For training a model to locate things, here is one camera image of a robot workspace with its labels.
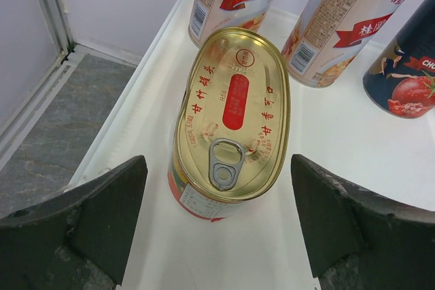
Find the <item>dark blue food can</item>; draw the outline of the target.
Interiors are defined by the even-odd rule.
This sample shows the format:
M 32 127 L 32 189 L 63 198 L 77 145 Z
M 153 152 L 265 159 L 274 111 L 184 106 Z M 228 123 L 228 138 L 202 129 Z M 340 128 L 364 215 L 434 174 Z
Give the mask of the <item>dark blue food can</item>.
M 392 115 L 434 108 L 434 0 L 424 0 L 363 76 L 368 97 Z

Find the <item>red green tin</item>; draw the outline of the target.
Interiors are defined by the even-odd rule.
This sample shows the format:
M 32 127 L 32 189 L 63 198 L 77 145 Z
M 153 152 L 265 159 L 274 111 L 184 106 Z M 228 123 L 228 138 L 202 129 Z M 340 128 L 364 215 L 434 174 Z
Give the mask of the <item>red green tin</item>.
M 168 171 L 178 204 L 210 222 L 276 182 L 288 146 L 290 84 L 279 50 L 239 27 L 213 32 L 190 70 Z

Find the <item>orange label white-lid can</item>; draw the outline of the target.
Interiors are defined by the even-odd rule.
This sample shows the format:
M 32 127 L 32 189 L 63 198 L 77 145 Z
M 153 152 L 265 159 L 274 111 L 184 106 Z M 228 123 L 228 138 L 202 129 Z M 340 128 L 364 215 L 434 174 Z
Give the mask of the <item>orange label white-lid can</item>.
M 308 0 L 282 55 L 300 83 L 332 84 L 405 0 Z

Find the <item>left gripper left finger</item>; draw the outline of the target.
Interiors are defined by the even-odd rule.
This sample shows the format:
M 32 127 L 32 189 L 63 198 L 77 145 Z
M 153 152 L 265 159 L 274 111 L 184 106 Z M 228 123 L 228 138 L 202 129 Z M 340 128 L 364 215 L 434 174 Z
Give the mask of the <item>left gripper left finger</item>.
M 2 289 L 115 289 L 141 208 L 147 164 L 109 172 L 1 219 Z

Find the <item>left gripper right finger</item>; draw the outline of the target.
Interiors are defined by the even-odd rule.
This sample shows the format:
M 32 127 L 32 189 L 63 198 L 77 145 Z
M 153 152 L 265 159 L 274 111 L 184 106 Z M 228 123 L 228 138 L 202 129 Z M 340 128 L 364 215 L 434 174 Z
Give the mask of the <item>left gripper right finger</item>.
M 321 289 L 433 289 L 434 212 L 343 179 L 294 154 L 291 176 Z

